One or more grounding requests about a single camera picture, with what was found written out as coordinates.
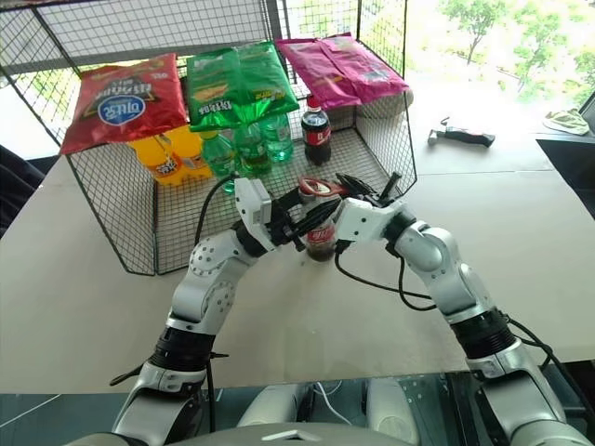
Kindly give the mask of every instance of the brand logo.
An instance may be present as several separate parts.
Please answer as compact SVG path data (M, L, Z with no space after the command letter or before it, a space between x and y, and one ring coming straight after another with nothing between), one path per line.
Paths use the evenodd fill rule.
M105 124L123 125L141 116L145 108L145 101L138 96L118 95L104 99L98 115Z

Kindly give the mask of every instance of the red bottle label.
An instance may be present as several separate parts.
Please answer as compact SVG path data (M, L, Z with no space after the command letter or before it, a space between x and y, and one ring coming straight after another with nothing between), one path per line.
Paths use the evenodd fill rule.
M311 230L306 235L306 240L311 244L322 244L329 242L335 236L335 225L328 225L323 228Z
M304 132L306 143L311 146L320 146L331 138L331 127L327 127L322 132Z

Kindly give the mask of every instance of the wire mesh basket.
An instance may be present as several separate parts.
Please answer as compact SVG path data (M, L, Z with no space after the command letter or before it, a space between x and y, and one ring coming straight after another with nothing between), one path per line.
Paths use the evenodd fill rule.
M404 75L406 0L102 0L50 2L0 12L0 73L47 133L60 144L73 117L80 72L105 63L166 52L184 58L260 40L325 37L351 32ZM297 185L300 176L354 175L381 190L390 173L398 191L417 180L407 114L409 93L363 106L328 111L332 158L309 165L300 117L308 88L283 59L300 109L289 114L294 159L274 164L262 178L271 195ZM203 200L215 179L187 178L162 186L126 144L106 144L68 155L68 162L103 232L126 271L153 275L185 268ZM238 216L229 195L218 192L203 234L228 228Z

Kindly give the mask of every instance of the green soda bottle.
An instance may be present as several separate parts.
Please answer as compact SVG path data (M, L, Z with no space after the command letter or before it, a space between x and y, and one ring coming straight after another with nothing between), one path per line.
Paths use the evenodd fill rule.
M231 142L218 131L200 132L200 136L203 139L203 159L215 177L224 178L235 172ZM223 190L227 193L233 193L233 189L233 180L223 185Z
M289 161L294 152L287 114L277 114L258 121L264 145L274 162Z
M242 175L259 177L271 171L271 159L258 124L242 125L235 129L233 144L240 157Z

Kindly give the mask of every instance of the table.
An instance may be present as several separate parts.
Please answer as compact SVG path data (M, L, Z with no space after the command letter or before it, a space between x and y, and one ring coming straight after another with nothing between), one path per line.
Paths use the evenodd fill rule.
M595 223L534 141L517 146L522 165L498 141L475 171L469 151L437 145L426 161L418 156L406 200L455 234L497 304L563 361L594 358ZM430 168L432 156L443 158ZM381 243L342 259L365 278L396 283ZM0 242L0 392L127 391L134 380L108 382L152 353L183 274L125 273L60 159ZM405 283L423 290L412 273ZM218 387L466 368L440 314L412 312L290 247L240 281L215 351L230 354L215 363Z

